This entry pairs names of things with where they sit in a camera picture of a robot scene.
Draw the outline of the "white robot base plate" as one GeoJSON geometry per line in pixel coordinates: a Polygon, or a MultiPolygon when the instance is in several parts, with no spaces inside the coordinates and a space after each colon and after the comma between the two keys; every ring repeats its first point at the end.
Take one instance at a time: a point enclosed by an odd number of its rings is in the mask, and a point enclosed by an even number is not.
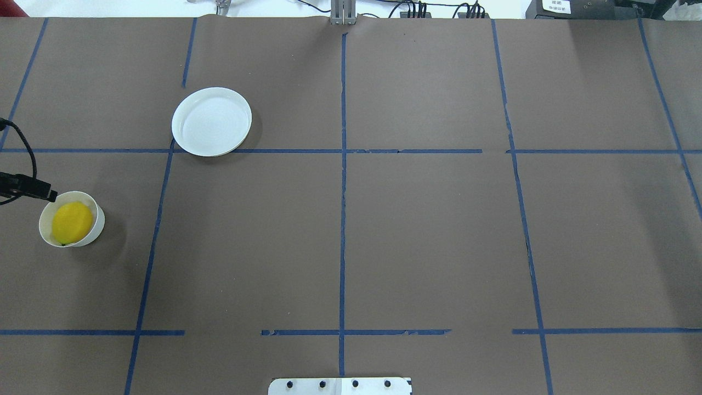
{"type": "Polygon", "coordinates": [[[268,394],[412,394],[405,377],[279,378],[271,381],[268,394]]]}

